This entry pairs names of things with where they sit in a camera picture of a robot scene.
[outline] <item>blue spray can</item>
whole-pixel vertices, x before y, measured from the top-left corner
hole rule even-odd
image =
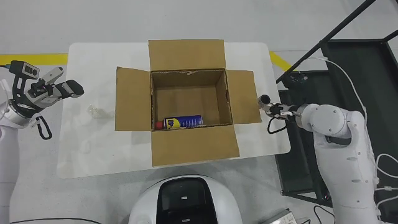
[[[180,128],[195,128],[203,125],[203,119],[200,115],[169,117],[163,121],[155,123],[155,129],[180,129]]]

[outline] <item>black cable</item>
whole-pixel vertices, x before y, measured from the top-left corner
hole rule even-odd
[[[47,130],[47,133],[49,134],[48,137],[45,137],[45,136],[43,135],[42,125],[40,124],[40,119],[43,121],[43,124],[44,124],[44,126],[45,126],[45,128],[46,128],[46,130]],[[51,130],[50,130],[49,125],[47,124],[46,120],[43,118],[43,116],[40,115],[39,117],[36,117],[36,121],[38,121],[38,122],[37,122],[37,129],[39,129],[40,137],[42,137],[42,139],[44,139],[44,140],[49,140],[49,139],[51,139],[51,138],[52,138]]]
[[[283,131],[284,129],[287,128],[287,125],[285,124],[285,127],[283,127],[283,128],[280,128],[280,129],[278,129],[278,130],[276,130],[276,131],[270,131],[269,128],[271,127],[271,122],[272,122],[272,120],[274,120],[274,119],[276,119],[276,118],[275,118],[275,117],[272,117],[272,118],[269,120],[269,122],[268,122],[267,132],[268,132],[269,134],[275,134],[275,133],[278,133],[278,132],[280,132],[280,131]]]
[[[321,219],[320,219],[319,216],[318,216],[317,208],[320,208],[320,209],[322,209],[323,211],[325,211],[325,212],[329,213],[330,215],[332,215],[333,218],[335,219],[335,221],[334,221],[333,223],[336,223],[336,217],[335,217],[334,214],[332,214],[332,213],[329,212],[328,210],[324,209],[323,207],[321,207],[321,206],[319,206],[319,205],[316,205],[316,206],[313,207],[313,212],[315,213],[315,216],[317,217],[317,219],[318,219],[318,221],[319,221],[320,224],[322,224],[322,221],[321,221]]]
[[[83,219],[83,218],[43,218],[43,219],[20,220],[18,222],[10,222],[10,224],[22,223],[22,222],[35,222],[35,221],[39,221],[39,220],[81,220],[83,222],[91,222],[91,223],[101,224],[100,222],[96,222],[94,220],[89,220],[89,219]]]

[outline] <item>white table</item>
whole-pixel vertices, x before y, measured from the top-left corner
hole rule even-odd
[[[252,70],[257,95],[279,101],[267,45],[224,43],[226,69]],[[116,67],[150,70],[147,43],[73,44],[69,50],[67,80],[85,89],[77,99],[63,101],[58,152],[58,176],[67,179],[153,169],[150,132],[114,130]],[[104,118],[94,118],[90,106]],[[281,154],[290,151],[287,131],[267,133],[269,117],[262,123],[236,124],[240,156],[234,159]],[[279,129],[282,121],[274,121]]]

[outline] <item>box flap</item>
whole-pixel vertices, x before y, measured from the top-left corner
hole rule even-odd
[[[150,72],[116,69],[116,131],[150,131]]]
[[[226,77],[233,123],[260,123],[253,71],[227,70]]]
[[[150,40],[150,69],[225,68],[224,40]]]
[[[152,166],[239,157],[233,125],[152,132]]]

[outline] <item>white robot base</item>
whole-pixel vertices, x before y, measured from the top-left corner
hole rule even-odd
[[[183,175],[147,189],[131,210],[129,224],[242,224],[227,187],[203,175]]]

